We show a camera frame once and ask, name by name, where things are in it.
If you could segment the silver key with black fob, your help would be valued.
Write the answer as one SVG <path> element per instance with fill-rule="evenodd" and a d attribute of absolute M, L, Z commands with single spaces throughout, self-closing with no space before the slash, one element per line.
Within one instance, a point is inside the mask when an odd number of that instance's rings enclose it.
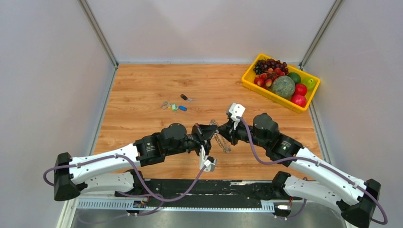
<path fill-rule="evenodd" d="M 181 95 L 180 95 L 180 98 L 183 99 L 183 100 L 186 101 L 186 102 L 192 102 L 192 101 L 195 101 L 195 100 L 196 100 L 195 98 L 189 98 L 189 97 L 187 97 L 187 96 L 184 95 L 184 94 L 181 94 Z"/>

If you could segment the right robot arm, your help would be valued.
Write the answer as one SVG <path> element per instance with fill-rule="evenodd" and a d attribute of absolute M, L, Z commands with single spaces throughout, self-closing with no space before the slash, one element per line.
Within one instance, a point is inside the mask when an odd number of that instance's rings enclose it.
<path fill-rule="evenodd" d="M 388 223 L 378 201 L 379 182 L 356 178 L 320 159 L 297 140 L 280 133 L 278 124 L 267 113 L 255 116 L 252 125 L 240 116 L 230 116 L 227 123 L 219 126 L 218 133 L 232 145 L 238 141 L 250 143 L 261 164 L 282 164 L 316 180 L 310 183 L 280 171 L 271 185 L 275 197 L 289 195 L 313 201 L 340 213 L 358 228 L 367 228 L 371 222 Z"/>

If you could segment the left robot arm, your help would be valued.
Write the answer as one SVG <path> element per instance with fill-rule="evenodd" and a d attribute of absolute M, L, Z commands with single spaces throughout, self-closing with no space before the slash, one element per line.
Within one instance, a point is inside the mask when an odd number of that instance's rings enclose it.
<path fill-rule="evenodd" d="M 145 183 L 133 177 L 128 183 L 112 172 L 126 168 L 140 168 L 164 162 L 167 156 L 196 152 L 202 171 L 213 171 L 217 160 L 209 155 L 211 139 L 218 132 L 217 125 L 195 124 L 187 133 L 185 126 L 173 123 L 160 132 L 145 136 L 119 149 L 99 155 L 73 157 L 60 153 L 53 169 L 54 200 L 74 199 L 89 191 L 117 190 L 135 197 L 145 191 Z"/>

